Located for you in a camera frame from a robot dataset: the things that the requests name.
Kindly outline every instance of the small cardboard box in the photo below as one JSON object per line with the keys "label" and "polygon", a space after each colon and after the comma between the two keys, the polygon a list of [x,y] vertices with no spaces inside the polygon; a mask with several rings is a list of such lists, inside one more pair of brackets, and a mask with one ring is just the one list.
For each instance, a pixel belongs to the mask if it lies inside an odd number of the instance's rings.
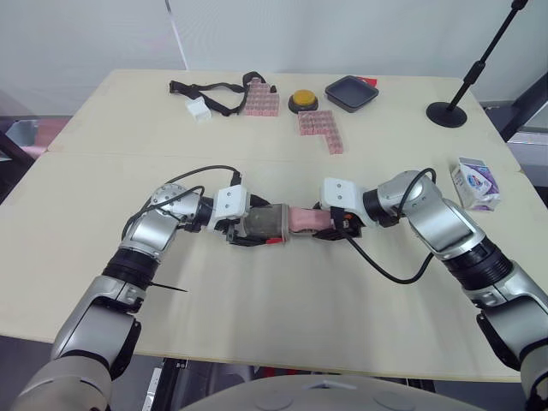
{"label": "small cardboard box", "polygon": [[489,167],[473,158],[459,158],[451,173],[462,206],[467,210],[495,210],[500,192]]}

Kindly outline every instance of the yellow button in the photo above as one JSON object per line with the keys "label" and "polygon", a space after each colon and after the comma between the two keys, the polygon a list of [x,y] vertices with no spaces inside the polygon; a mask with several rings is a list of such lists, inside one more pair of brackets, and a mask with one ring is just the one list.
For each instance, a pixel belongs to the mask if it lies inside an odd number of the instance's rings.
{"label": "yellow button", "polygon": [[293,94],[293,102],[297,105],[314,104],[316,96],[310,90],[297,90]]}

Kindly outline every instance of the black stand base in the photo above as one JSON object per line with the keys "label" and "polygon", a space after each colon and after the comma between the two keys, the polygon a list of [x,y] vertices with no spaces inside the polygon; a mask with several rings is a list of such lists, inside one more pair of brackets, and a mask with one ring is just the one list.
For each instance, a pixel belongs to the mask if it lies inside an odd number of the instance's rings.
{"label": "black stand base", "polygon": [[458,106],[452,111],[447,111],[449,103],[438,101],[432,103],[426,109],[426,115],[430,120],[443,127],[457,128],[466,122],[468,119],[463,109]]}

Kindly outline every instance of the black cable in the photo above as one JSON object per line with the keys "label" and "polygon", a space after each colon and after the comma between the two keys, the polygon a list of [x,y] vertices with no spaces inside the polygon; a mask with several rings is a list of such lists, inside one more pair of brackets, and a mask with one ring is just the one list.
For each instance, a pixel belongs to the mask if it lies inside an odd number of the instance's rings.
{"label": "black cable", "polygon": [[[408,199],[409,194],[411,193],[411,190],[413,190],[414,185],[426,174],[430,173],[432,175],[432,182],[436,183],[436,171],[432,168],[423,169],[422,171],[417,174],[417,176],[409,183],[407,189],[405,190],[405,193],[403,194],[402,200],[400,201],[400,204],[397,207],[396,217],[399,220],[402,218],[402,210],[403,206],[405,205],[405,202]],[[422,275],[425,273],[426,268],[430,264],[430,261],[434,257],[434,254],[429,253],[425,260],[422,262],[422,265],[420,266],[417,273],[412,276],[411,278],[405,278],[401,279],[398,277],[392,276],[388,271],[384,270],[380,265],[378,265],[367,253],[363,250],[363,248],[360,247],[360,245],[352,238],[343,227],[337,227],[337,231],[344,237],[346,240],[350,243],[352,247],[355,248],[355,250],[363,257],[375,270],[380,272],[384,277],[388,278],[389,280],[393,281],[394,283],[398,284],[412,284],[418,281]]]}
{"label": "black cable", "polygon": [[[181,180],[182,178],[192,176],[194,174],[198,174],[198,173],[201,173],[201,172],[207,171],[207,170],[229,170],[229,171],[232,171],[232,179],[230,180],[230,186],[234,186],[234,185],[237,185],[237,184],[241,183],[241,173],[240,173],[240,171],[238,171],[237,169],[235,169],[234,167],[231,167],[229,165],[215,164],[215,165],[207,165],[206,167],[200,167],[199,169],[191,170],[187,173],[181,174],[180,176],[173,177],[171,180],[168,180],[164,184],[171,184],[172,182],[176,182],[178,180]],[[128,233],[129,226],[132,223],[134,223],[134,221],[137,218],[139,218],[143,213],[145,213],[147,211],[150,211],[150,210],[158,209],[162,206],[165,206],[165,205],[169,204],[172,201],[181,199],[182,197],[185,197],[186,195],[188,195],[189,193],[193,192],[194,190],[196,190],[198,188],[201,188],[201,193],[200,193],[200,198],[201,198],[204,195],[204,191],[205,191],[204,186],[196,186],[194,188],[191,188],[190,190],[185,191],[182,194],[177,195],[176,197],[174,197],[174,198],[172,198],[168,201],[165,201],[163,203],[158,203],[156,205],[150,205],[151,199],[149,198],[146,201],[146,203],[139,209],[139,211],[137,211],[133,216],[131,216],[128,219],[128,221],[126,222],[126,224],[123,226],[122,240],[125,238],[126,234]],[[164,210],[164,211],[168,215],[172,216],[174,219],[178,220],[178,218],[176,216],[174,216],[173,214],[171,214],[169,211],[166,211],[166,210]]]}
{"label": "black cable", "polygon": [[232,180],[234,180],[234,179],[237,180],[238,178],[240,178],[240,181],[237,182],[237,184],[239,184],[241,182],[241,173],[240,173],[240,171],[238,171],[234,167],[230,167],[229,165],[207,165],[206,167],[200,167],[199,169],[189,171],[188,173],[181,174],[180,176],[177,176],[177,177],[173,177],[171,180],[168,180],[165,184],[170,184],[172,182],[176,182],[178,180],[181,180],[182,178],[192,176],[194,174],[201,173],[202,171],[217,170],[217,169],[232,171],[232,173],[233,173]]}
{"label": "black cable", "polygon": [[425,260],[422,262],[422,265],[420,266],[419,270],[417,271],[417,273],[414,276],[412,276],[411,278],[401,279],[401,278],[392,276],[388,271],[384,270],[380,265],[375,263],[375,261],[373,261],[373,259],[371,257],[369,257],[365,251],[363,251],[363,249],[358,245],[358,243],[356,241],[354,241],[354,238],[352,238],[346,231],[344,231],[344,229],[340,229],[339,232],[342,234],[342,236],[344,238],[346,238],[348,240],[348,242],[352,245],[352,247],[354,247],[356,249],[356,251],[358,253],[360,253],[360,255],[364,259],[366,259],[366,261],[375,270],[380,272],[383,276],[385,276],[389,280],[393,281],[394,283],[411,284],[411,283],[414,283],[414,282],[418,281],[422,277],[422,275],[425,273],[426,268],[428,267],[428,264],[430,264],[430,260],[434,256],[434,254],[429,253],[426,256]]}
{"label": "black cable", "polygon": [[397,213],[396,218],[399,220],[402,218],[402,210],[403,206],[405,206],[405,202],[408,200],[408,196],[411,193],[411,190],[413,190],[414,185],[417,183],[418,180],[422,178],[426,173],[430,173],[432,175],[432,182],[436,184],[436,170],[428,167],[427,169],[423,169],[415,176],[413,180],[409,183],[407,189],[405,190],[405,193],[403,193],[402,200],[400,201],[400,205],[397,207]]}
{"label": "black cable", "polygon": [[[200,197],[202,195],[204,195],[204,191],[205,191],[205,188],[204,186],[194,186],[192,188],[190,188],[189,190],[181,193],[181,194],[178,194],[176,195],[175,197],[169,199],[169,200],[166,200],[166,201],[163,201],[161,203],[157,203],[157,204],[154,204],[154,205],[147,205],[145,204],[144,206],[142,206],[140,208],[139,211],[137,211],[133,216],[131,216],[130,218],[128,218],[128,221],[126,222],[126,224],[124,225],[123,227],[123,230],[122,230],[122,239],[124,239],[126,237],[126,234],[128,233],[128,229],[129,229],[129,226],[131,224],[133,224],[135,222],[135,220],[137,220],[141,215],[143,215],[145,212],[148,212],[148,211],[152,211],[152,210],[157,210],[163,206],[166,206],[168,205],[169,203],[173,202],[173,201],[177,201],[178,199],[182,199],[183,197],[186,197],[187,195],[193,193],[195,190],[197,189],[200,189]],[[165,212],[166,214],[168,214],[169,216],[173,217],[175,220],[177,221],[181,221],[179,218],[177,218],[176,216],[174,216],[171,212],[169,211],[166,211],[166,210],[162,210],[163,212]]]}
{"label": "black cable", "polygon": [[162,289],[173,289],[175,291],[182,291],[183,293],[187,293],[188,291],[185,290],[185,289],[178,289],[177,287],[171,287],[170,285],[164,285],[164,284],[158,284],[158,283],[153,283],[152,281],[150,281],[148,283],[148,285],[150,285],[151,287],[160,287]]}

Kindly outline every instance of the stack of pink blocks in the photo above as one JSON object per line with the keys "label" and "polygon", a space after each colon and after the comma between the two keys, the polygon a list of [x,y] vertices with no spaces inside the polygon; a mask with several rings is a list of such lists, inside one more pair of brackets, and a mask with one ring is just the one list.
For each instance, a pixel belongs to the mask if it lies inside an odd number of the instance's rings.
{"label": "stack of pink blocks", "polygon": [[246,116],[277,117],[280,106],[280,95],[271,92],[268,83],[261,83],[260,79],[254,77],[249,83],[246,105],[243,114]]}
{"label": "stack of pink blocks", "polygon": [[330,110],[299,111],[301,135],[323,135],[329,154],[343,154],[343,142]]}

